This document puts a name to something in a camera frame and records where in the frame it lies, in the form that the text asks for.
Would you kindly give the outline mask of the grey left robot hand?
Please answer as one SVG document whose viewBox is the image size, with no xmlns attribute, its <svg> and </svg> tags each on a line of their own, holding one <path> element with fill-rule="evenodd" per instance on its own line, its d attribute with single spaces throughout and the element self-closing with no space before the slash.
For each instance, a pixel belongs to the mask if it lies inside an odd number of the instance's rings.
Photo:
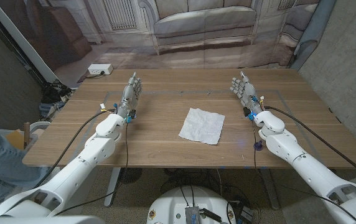
<svg viewBox="0 0 356 224">
<path fill-rule="evenodd" d="M 117 107 L 116 113 L 125 118 L 130 112 L 135 110 L 142 90 L 143 87 L 141 79 L 137 78 L 136 72 L 134 72 L 123 90 L 121 101 Z"/>
</svg>

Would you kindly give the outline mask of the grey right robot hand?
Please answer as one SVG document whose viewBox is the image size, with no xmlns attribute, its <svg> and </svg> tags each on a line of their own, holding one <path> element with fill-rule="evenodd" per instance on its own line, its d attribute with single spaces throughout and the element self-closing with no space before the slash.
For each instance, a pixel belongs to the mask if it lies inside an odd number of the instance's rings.
<svg viewBox="0 0 356 224">
<path fill-rule="evenodd" d="M 230 90 L 238 97 L 245 116 L 256 116 L 263 111 L 256 90 L 244 71 L 240 78 L 232 78 Z"/>
</svg>

